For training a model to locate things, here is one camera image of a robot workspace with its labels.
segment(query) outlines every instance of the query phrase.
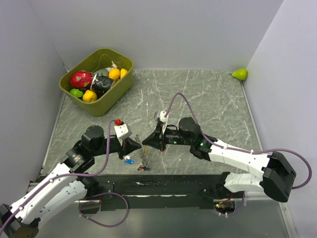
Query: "lemon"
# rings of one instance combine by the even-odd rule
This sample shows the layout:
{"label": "lemon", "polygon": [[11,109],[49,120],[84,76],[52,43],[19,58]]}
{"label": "lemon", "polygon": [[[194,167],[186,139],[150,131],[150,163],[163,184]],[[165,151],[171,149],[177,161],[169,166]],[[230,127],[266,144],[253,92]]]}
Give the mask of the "lemon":
{"label": "lemon", "polygon": [[86,103],[92,103],[97,100],[97,94],[93,91],[87,90],[83,96],[83,101]]}
{"label": "lemon", "polygon": [[120,69],[118,68],[113,68],[108,75],[109,78],[113,80],[118,80],[120,78]]}
{"label": "lemon", "polygon": [[120,78],[123,78],[126,74],[127,74],[127,70],[122,68],[121,71],[120,71]]}

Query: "white bracket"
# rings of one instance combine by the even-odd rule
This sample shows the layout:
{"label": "white bracket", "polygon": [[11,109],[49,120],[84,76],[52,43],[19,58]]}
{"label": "white bracket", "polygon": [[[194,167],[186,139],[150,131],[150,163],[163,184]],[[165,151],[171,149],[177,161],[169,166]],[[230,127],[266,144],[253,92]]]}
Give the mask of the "white bracket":
{"label": "white bracket", "polygon": [[124,139],[127,139],[130,135],[132,135],[132,131],[127,124],[115,125],[114,130],[120,145],[122,145]]}
{"label": "white bracket", "polygon": [[165,133],[165,130],[167,128],[167,121],[168,121],[168,115],[167,117],[165,117],[166,112],[165,111],[157,111],[156,112],[156,117],[159,121],[163,122],[163,126],[162,126],[162,132],[163,134]]}

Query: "gray marble table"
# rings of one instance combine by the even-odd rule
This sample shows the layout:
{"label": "gray marble table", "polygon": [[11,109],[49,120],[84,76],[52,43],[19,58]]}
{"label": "gray marble table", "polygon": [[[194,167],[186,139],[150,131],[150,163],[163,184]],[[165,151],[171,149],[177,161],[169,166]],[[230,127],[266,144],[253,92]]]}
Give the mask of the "gray marble table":
{"label": "gray marble table", "polygon": [[[156,110],[166,110],[176,92],[190,102],[202,130],[231,145],[259,150],[250,113],[240,81],[227,72],[211,70],[136,70],[132,88],[103,116],[95,118],[65,98],[58,124],[49,148],[42,174],[48,174],[62,156],[91,125],[105,130],[111,119],[120,118],[132,129],[132,138],[141,140],[150,135],[156,125]],[[178,125],[182,117],[190,116],[185,102],[176,98],[169,114],[169,124]],[[223,171],[242,172],[217,162],[202,161],[189,153],[188,146],[167,146],[165,152],[148,147],[150,171],[137,171],[141,159],[134,153],[135,164],[125,164],[117,154],[111,154],[104,174],[220,174]],[[105,156],[96,157],[89,172],[98,171]]]}

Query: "olive green bin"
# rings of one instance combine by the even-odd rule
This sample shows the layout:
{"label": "olive green bin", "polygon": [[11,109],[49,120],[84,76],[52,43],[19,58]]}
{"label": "olive green bin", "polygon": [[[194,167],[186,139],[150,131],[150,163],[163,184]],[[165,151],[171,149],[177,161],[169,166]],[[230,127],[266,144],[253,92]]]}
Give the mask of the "olive green bin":
{"label": "olive green bin", "polygon": [[[111,61],[113,61],[119,69],[124,68],[128,72],[123,78],[117,80],[117,82],[104,95],[102,95],[102,97],[92,103],[86,103],[69,93],[69,91],[72,89],[70,85],[70,79],[73,74],[81,70],[95,72],[98,69],[111,67]],[[132,60],[114,50],[103,48],[93,52],[79,65],[65,74],[60,79],[59,87],[67,94],[74,104],[87,111],[94,117],[101,117],[132,86],[132,70]]]}

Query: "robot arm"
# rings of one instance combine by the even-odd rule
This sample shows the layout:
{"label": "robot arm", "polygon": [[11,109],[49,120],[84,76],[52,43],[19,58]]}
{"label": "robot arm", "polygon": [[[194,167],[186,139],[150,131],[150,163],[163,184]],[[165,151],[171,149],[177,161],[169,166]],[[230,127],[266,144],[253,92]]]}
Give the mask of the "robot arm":
{"label": "robot arm", "polygon": [[216,189],[223,191],[219,197],[239,191],[254,191],[264,192],[279,202],[288,201],[296,173],[283,154],[279,152],[273,152],[272,155],[254,155],[252,152],[247,154],[228,149],[228,147],[237,147],[205,135],[210,141],[221,146],[219,147],[209,143],[202,136],[200,126],[193,118],[182,118],[177,128],[175,125],[168,125],[164,116],[165,112],[156,114],[157,126],[142,144],[160,151],[164,151],[167,144],[189,145],[190,153],[198,159],[225,163],[248,172],[246,174],[224,172]]}
{"label": "robot arm", "polygon": [[[141,145],[130,139],[131,130],[128,125],[122,123],[115,127],[116,136],[110,138],[109,153],[118,153],[123,159]],[[73,173],[84,173],[95,163],[95,156],[106,153],[106,141],[104,130],[100,126],[91,126],[82,135],[72,149],[67,151],[61,162],[51,173],[40,182],[32,191],[26,194],[10,206],[0,206],[0,226],[17,209],[20,211],[5,228],[5,233],[10,238],[33,238],[38,230],[54,215],[66,208],[76,200],[94,194],[98,182],[93,177],[64,176],[52,180],[52,178]],[[20,205],[33,195],[39,187],[47,183],[25,206]]]}

